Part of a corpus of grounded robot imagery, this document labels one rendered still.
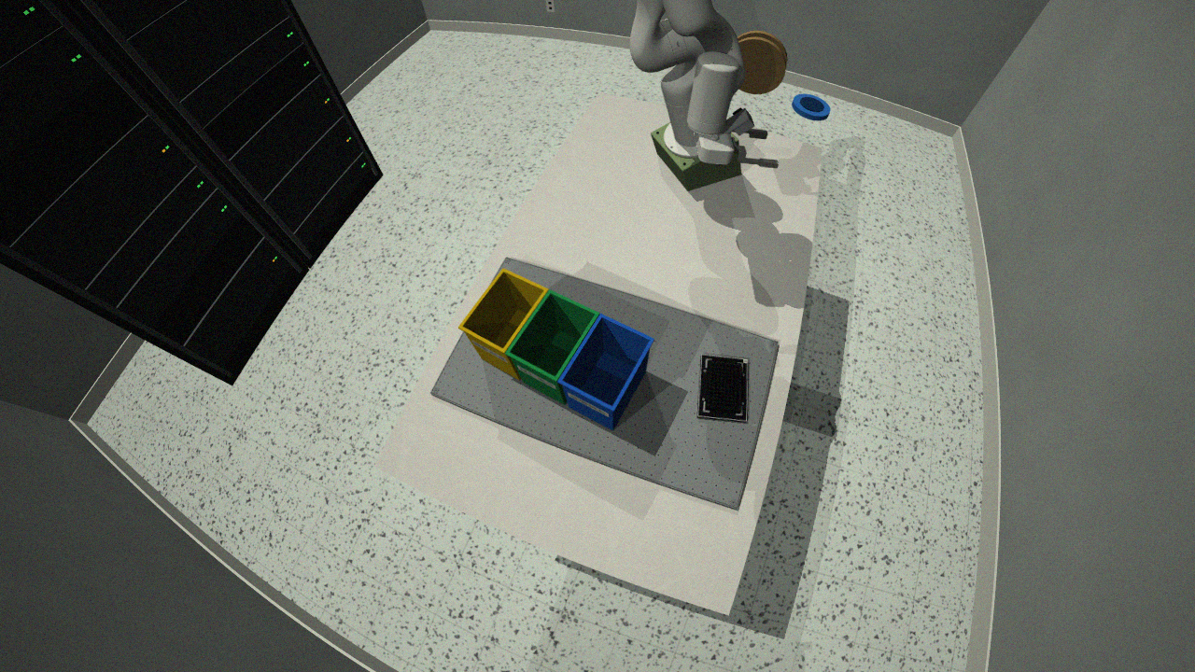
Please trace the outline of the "blue open-top bin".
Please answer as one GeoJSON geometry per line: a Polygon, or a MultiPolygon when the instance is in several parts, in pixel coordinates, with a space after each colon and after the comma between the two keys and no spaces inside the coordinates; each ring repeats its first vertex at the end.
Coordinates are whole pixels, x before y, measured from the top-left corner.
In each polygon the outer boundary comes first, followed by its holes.
{"type": "Polygon", "coordinates": [[[646,372],[652,341],[646,332],[599,314],[556,380],[569,408],[614,430],[646,372]]]}

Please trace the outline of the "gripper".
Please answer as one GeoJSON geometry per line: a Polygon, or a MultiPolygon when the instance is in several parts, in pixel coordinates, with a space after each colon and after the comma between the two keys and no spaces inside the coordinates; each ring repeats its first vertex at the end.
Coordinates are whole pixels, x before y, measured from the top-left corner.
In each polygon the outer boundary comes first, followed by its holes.
{"type": "MultiPolygon", "coordinates": [[[[778,169],[780,163],[777,159],[750,159],[744,158],[747,152],[744,146],[736,146],[736,141],[731,138],[730,133],[701,133],[692,129],[695,136],[695,149],[698,149],[698,157],[705,164],[722,164],[727,165],[733,161],[733,154],[739,153],[739,161],[741,164],[758,164],[760,167],[778,169]],[[735,149],[735,152],[734,152],[735,149]]],[[[750,139],[766,139],[766,129],[750,129],[746,132],[750,134],[750,139]]]]}

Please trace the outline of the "green returns bin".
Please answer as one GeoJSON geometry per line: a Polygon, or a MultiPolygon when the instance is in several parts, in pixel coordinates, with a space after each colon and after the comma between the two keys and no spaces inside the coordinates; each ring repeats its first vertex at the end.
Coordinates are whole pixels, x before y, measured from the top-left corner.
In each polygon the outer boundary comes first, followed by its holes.
{"type": "Polygon", "coordinates": [[[565,393],[556,380],[566,369],[572,354],[580,350],[599,314],[583,303],[549,289],[505,350],[505,356],[511,358],[525,384],[565,405],[565,393]]]}

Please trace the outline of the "yellow recycle bin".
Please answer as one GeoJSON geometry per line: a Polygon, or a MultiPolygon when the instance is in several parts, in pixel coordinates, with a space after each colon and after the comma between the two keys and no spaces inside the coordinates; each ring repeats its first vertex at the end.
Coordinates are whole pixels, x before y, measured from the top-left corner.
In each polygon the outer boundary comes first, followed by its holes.
{"type": "Polygon", "coordinates": [[[519,371],[513,366],[511,358],[505,356],[505,350],[547,292],[549,288],[534,285],[519,273],[502,269],[468,311],[459,330],[466,332],[483,361],[520,380],[519,371]]]}

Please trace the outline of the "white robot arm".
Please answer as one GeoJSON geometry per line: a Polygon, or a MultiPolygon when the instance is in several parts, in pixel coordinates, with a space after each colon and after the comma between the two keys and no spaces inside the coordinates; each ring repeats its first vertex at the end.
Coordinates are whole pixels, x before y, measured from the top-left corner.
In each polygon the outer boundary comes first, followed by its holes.
{"type": "Polygon", "coordinates": [[[661,88],[672,124],[663,141],[675,155],[698,157],[690,126],[701,133],[734,129],[739,136],[755,127],[746,109],[727,120],[733,94],[744,83],[744,62],[733,26],[711,0],[639,0],[630,51],[643,72],[668,68],[661,88]],[[660,22],[664,12],[668,19],[660,22]]]}

